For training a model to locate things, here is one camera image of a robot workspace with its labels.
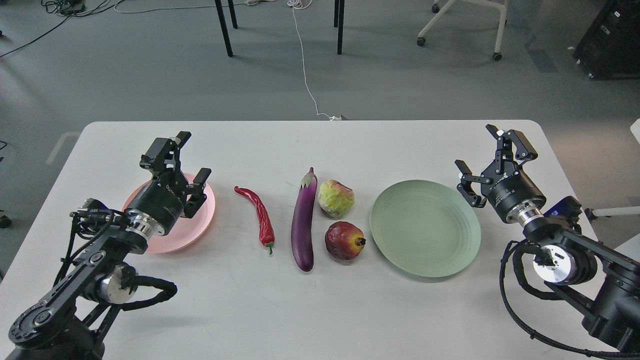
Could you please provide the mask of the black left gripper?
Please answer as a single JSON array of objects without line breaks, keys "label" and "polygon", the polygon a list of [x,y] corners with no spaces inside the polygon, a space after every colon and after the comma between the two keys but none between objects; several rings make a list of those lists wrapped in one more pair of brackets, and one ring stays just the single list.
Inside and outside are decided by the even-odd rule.
[{"label": "black left gripper", "polygon": [[125,215],[130,220],[128,231],[142,237],[165,236],[178,219],[192,219],[210,204],[207,194],[210,168],[186,172],[184,181],[162,183],[157,179],[181,172],[180,152],[191,136],[189,131],[180,131],[174,137],[156,137],[141,155],[139,166],[156,179],[147,182],[125,204]]}]

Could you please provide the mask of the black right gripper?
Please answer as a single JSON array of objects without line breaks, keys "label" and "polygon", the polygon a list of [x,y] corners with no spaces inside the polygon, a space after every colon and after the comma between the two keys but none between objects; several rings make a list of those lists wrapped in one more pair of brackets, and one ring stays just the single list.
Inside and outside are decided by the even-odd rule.
[{"label": "black right gripper", "polygon": [[[486,168],[487,177],[473,175],[465,161],[455,160],[460,179],[456,189],[473,208],[484,208],[488,200],[499,219],[512,224],[516,219],[510,213],[518,205],[530,203],[541,208],[547,202],[537,185],[521,172],[526,162],[538,158],[538,153],[519,130],[502,130],[493,124],[486,125],[486,129],[496,139],[494,160]],[[486,196],[477,194],[473,183],[486,187]]]}]

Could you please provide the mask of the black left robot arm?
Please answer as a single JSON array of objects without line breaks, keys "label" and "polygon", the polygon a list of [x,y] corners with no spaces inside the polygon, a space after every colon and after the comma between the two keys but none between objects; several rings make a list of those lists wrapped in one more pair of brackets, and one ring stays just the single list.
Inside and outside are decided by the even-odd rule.
[{"label": "black left robot arm", "polygon": [[119,312],[168,301],[173,282],[138,275],[125,262],[142,255],[153,236],[166,236],[178,219],[193,218],[206,202],[209,168],[189,181],[180,153],[191,133],[157,137],[139,166],[151,173],[124,210],[93,198],[71,212],[70,241],[52,288],[11,324],[9,360],[100,360]]}]

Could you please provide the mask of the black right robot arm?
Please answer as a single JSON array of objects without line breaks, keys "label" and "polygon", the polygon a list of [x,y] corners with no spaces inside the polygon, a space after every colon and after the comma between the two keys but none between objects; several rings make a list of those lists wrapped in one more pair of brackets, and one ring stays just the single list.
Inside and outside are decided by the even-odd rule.
[{"label": "black right robot arm", "polygon": [[[494,158],[480,175],[458,159],[457,191],[473,208],[489,203],[506,224],[519,224],[524,238],[510,241],[502,255],[499,291],[515,324],[530,339],[570,353],[604,360],[637,360],[640,348],[639,262],[583,235],[582,205],[567,196],[546,212],[546,196],[525,173],[538,153],[519,130],[486,129],[496,140]],[[513,310],[506,296],[506,267],[512,264],[522,290],[544,301],[564,301],[583,315],[590,337],[615,351],[580,349],[538,332]]]}]

